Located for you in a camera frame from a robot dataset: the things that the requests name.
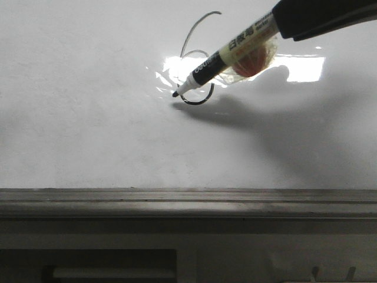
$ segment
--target whiteboard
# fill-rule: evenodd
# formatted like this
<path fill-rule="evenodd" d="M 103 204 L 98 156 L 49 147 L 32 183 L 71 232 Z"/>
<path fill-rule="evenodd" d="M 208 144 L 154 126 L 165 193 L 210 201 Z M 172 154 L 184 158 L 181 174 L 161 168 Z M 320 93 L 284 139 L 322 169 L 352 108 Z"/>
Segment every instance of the whiteboard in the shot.
<path fill-rule="evenodd" d="M 0 187 L 374 188 L 376 22 L 302 42 L 272 67 L 172 98 L 169 70 L 277 1 L 0 3 Z"/>

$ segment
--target whiteboard marker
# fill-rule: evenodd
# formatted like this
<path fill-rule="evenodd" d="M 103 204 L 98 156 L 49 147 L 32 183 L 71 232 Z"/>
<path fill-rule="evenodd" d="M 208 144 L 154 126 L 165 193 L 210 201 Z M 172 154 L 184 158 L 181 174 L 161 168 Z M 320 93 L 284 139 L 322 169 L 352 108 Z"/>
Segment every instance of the whiteboard marker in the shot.
<path fill-rule="evenodd" d="M 173 97 L 201 87 L 225 69 L 241 64 L 245 56 L 278 32 L 284 39 L 300 41 L 373 19 L 377 19 L 377 0 L 281 0 L 193 70 Z"/>

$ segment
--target gray frame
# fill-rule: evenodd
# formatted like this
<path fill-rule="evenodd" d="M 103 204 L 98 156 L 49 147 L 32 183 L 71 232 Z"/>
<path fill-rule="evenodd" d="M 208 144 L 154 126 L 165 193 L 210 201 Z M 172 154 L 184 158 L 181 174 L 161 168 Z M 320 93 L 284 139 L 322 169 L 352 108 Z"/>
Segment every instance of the gray frame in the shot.
<path fill-rule="evenodd" d="M 0 189 L 3 218 L 377 218 L 377 190 Z"/>

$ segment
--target white surface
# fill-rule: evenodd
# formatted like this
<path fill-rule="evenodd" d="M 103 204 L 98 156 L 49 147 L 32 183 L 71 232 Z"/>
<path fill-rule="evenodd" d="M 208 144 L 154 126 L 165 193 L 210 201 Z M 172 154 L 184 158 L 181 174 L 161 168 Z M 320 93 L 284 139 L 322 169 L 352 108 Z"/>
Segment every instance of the white surface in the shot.
<path fill-rule="evenodd" d="M 377 22 L 279 39 L 280 67 L 203 106 L 171 97 L 202 15 L 223 13 L 188 50 L 211 53 L 276 2 L 2 1 L 0 187 L 375 187 Z"/>

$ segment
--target metal ledge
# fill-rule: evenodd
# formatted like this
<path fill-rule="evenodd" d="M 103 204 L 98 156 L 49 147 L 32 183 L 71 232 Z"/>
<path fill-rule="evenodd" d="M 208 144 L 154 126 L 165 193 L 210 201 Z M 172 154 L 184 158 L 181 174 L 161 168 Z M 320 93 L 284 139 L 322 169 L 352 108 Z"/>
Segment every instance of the metal ledge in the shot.
<path fill-rule="evenodd" d="M 377 190 L 0 189 L 3 218 L 377 218 Z"/>

